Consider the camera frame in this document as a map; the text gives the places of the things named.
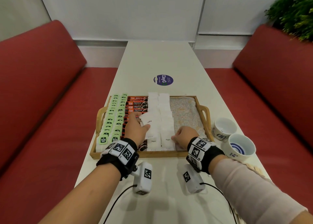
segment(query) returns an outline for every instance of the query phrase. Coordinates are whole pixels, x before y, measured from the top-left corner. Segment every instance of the tabletop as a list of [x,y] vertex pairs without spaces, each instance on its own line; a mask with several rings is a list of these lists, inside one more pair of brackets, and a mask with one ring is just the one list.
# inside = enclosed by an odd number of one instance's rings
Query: tabletop
[[[170,76],[172,84],[158,85],[154,81],[158,75]],[[140,96],[148,92],[195,95],[201,105],[209,108],[211,123],[219,117],[236,123],[188,42],[128,42],[109,95],[127,93]],[[237,133],[243,134],[238,124],[237,127]],[[216,139],[215,142],[220,146],[220,141]],[[97,160],[89,155],[91,146],[92,141],[76,185],[96,167]],[[201,193],[188,193],[177,169],[187,163],[185,158],[145,158],[137,163],[142,161],[153,166],[151,193],[140,196],[127,191],[116,203],[106,223],[234,223],[226,200],[215,189],[206,187]],[[257,155],[246,162],[259,167],[268,177]],[[214,184],[208,174],[202,172],[201,176],[204,182]],[[119,183],[100,223],[103,223],[117,196],[132,184],[132,176]]]

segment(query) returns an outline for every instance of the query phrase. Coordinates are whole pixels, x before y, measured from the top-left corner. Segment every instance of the red backrest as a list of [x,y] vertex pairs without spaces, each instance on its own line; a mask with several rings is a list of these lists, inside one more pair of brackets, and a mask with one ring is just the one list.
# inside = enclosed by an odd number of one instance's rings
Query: red backrest
[[85,64],[59,21],[0,42],[0,169]]
[[313,147],[313,44],[261,25],[233,65]]

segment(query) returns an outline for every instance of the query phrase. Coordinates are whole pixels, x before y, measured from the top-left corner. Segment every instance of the human arm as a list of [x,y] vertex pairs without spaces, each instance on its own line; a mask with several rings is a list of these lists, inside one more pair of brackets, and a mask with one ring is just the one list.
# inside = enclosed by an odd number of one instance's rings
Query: human arm
[[[131,113],[125,138],[137,147],[143,142],[150,125],[141,127]],[[111,163],[97,166],[39,224],[98,224],[119,183],[121,173]]]
[[[197,136],[195,132],[192,128],[182,127],[172,139],[187,149]],[[279,190],[270,180],[225,155],[213,158],[208,171],[215,185],[247,224],[313,223],[313,217],[305,207]]]

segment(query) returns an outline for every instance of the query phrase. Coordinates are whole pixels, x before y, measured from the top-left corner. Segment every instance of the ceramic cup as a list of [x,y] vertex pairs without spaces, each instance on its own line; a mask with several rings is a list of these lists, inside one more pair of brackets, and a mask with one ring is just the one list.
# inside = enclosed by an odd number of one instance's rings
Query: ceramic cup
[[245,161],[256,151],[251,139],[240,134],[230,135],[228,140],[221,144],[221,149],[226,156],[239,161]]
[[212,133],[218,140],[226,140],[230,135],[237,131],[236,124],[227,118],[218,118],[215,120]]

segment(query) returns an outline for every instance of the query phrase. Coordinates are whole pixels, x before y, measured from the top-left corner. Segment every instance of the wristband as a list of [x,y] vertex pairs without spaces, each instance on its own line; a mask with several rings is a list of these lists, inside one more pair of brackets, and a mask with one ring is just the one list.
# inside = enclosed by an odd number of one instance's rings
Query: wristband
[[209,173],[210,162],[218,155],[225,155],[224,152],[216,146],[216,143],[208,138],[194,137],[190,140],[188,147],[188,156],[186,160],[197,171]]
[[121,174],[120,180],[123,177],[127,178],[134,171],[135,164],[139,158],[137,149],[136,143],[129,138],[111,143],[101,153],[100,160],[96,166],[111,163],[119,170]]

